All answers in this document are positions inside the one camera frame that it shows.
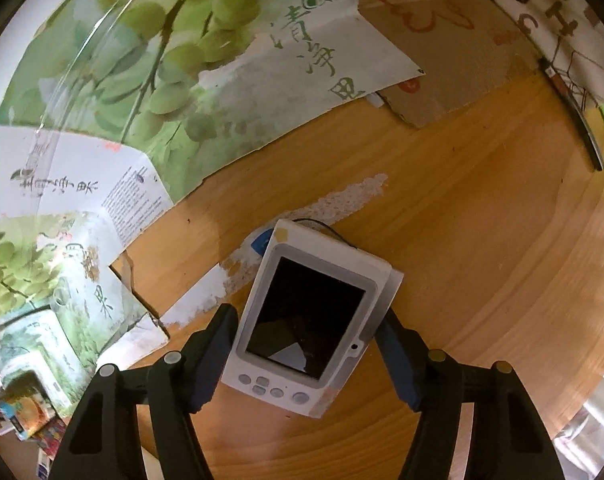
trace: handheld device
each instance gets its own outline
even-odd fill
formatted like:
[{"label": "handheld device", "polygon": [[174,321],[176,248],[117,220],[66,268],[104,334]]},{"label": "handheld device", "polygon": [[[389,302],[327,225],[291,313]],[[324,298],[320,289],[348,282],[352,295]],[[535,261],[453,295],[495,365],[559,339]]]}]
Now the handheld device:
[{"label": "handheld device", "polygon": [[403,274],[279,220],[240,320],[224,384],[319,418],[384,319]]}]

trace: colorful packaging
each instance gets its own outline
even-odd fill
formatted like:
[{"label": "colorful packaging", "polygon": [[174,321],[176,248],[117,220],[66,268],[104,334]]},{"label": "colorful packaging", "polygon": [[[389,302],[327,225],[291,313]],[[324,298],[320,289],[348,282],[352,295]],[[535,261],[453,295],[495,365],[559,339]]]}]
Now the colorful packaging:
[{"label": "colorful packaging", "polygon": [[60,448],[60,443],[62,442],[65,432],[66,424],[61,418],[55,418],[33,435],[32,440],[40,446],[42,451],[44,451],[51,460],[54,460],[58,454],[58,449]]},{"label": "colorful packaging", "polygon": [[24,375],[7,388],[0,400],[0,411],[15,426],[20,440],[32,437],[56,415],[32,374]]}]

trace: patterned fabric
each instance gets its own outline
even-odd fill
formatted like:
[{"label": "patterned fabric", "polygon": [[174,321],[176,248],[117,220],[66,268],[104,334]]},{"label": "patterned fabric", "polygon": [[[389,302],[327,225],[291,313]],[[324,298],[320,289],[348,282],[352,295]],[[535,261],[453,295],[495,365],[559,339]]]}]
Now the patterned fabric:
[{"label": "patterned fabric", "polygon": [[604,104],[604,25],[586,0],[493,0],[554,66],[582,110]]}]

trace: white paint smudge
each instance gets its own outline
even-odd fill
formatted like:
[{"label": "white paint smudge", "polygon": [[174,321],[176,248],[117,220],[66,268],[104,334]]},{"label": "white paint smudge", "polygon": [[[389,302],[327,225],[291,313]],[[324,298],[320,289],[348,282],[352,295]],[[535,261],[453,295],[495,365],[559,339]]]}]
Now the white paint smudge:
[{"label": "white paint smudge", "polygon": [[185,327],[201,312],[207,312],[251,283],[258,272],[261,256],[251,244],[267,229],[275,226],[281,218],[314,218],[332,225],[362,209],[374,197],[383,193],[383,185],[388,177],[378,174],[365,178],[358,184],[351,184],[341,191],[329,193],[311,205],[286,211],[271,219],[265,225],[249,234],[242,245],[220,264],[210,269],[201,280],[193,285],[161,317],[163,325],[178,324]]}]

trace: brown cardboard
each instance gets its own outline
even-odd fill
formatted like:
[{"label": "brown cardboard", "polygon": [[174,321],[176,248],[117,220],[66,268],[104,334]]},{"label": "brown cardboard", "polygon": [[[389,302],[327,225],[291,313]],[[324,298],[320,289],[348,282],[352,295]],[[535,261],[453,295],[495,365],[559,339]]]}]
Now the brown cardboard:
[{"label": "brown cardboard", "polygon": [[380,92],[416,126],[537,67],[533,44],[491,0],[360,0],[359,10],[426,72]]}]

